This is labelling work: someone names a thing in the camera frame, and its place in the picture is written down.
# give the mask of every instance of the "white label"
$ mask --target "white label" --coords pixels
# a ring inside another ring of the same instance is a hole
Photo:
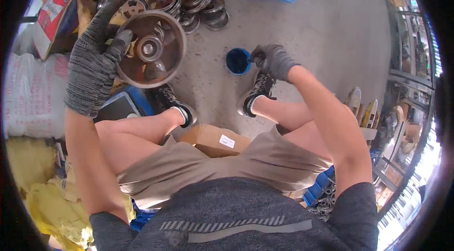
[[[54,21],[55,17],[63,10],[63,6],[55,4],[53,0],[47,0],[43,6],[43,10],[47,12],[50,21]]]
[[[235,146],[235,141],[228,138],[226,135],[221,135],[219,142],[223,145],[233,148]]]

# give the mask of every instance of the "work glove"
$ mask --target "work glove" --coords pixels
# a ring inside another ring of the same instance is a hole
[[[251,61],[271,77],[286,82],[289,82],[287,75],[290,68],[300,65],[293,61],[284,46],[278,44],[258,45],[251,53]]]
[[[124,30],[117,34],[104,52],[105,32],[111,17],[126,1],[109,0],[74,44],[65,95],[66,107],[72,111],[95,118],[109,98],[117,65],[125,54],[133,33]]]

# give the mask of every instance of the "white sock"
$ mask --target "white sock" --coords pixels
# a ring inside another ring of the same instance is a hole
[[[249,107],[249,110],[251,111],[252,114],[254,114],[254,113],[253,113],[253,106],[254,106],[254,103],[255,103],[255,101],[256,101],[259,97],[261,97],[261,96],[266,97],[265,95],[258,95],[258,96],[256,96],[256,97],[251,101],[251,106]]]
[[[178,106],[172,106],[171,108],[175,108],[176,110],[178,110],[178,112],[181,114],[181,116],[183,117],[183,121],[184,121],[184,124],[186,124],[186,122],[188,121],[189,119],[189,116],[188,114],[186,113],[185,110],[183,110],[182,108],[178,107]]]

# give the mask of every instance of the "cardboard box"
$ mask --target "cardboard box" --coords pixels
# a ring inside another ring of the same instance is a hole
[[[228,129],[202,123],[187,131],[180,141],[195,146],[209,157],[226,157],[238,155],[252,140]]]
[[[34,24],[32,40],[39,57],[46,60],[50,47],[72,0],[45,0]]]

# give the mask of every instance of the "black sneaker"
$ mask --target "black sneaker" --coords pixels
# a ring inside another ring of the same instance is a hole
[[[170,108],[177,109],[184,118],[184,124],[181,125],[182,128],[186,128],[196,123],[197,115],[195,110],[187,104],[179,101],[174,93],[173,89],[169,84],[164,84],[156,89],[151,89],[150,93],[154,94],[159,102],[159,105],[162,106],[165,110]]]
[[[264,95],[271,100],[276,100],[276,98],[271,97],[271,89],[275,84],[275,78],[271,78],[269,74],[260,70],[254,78],[254,87],[241,96],[236,103],[238,113],[248,117],[255,117],[256,115],[251,111],[255,99],[260,95]]]

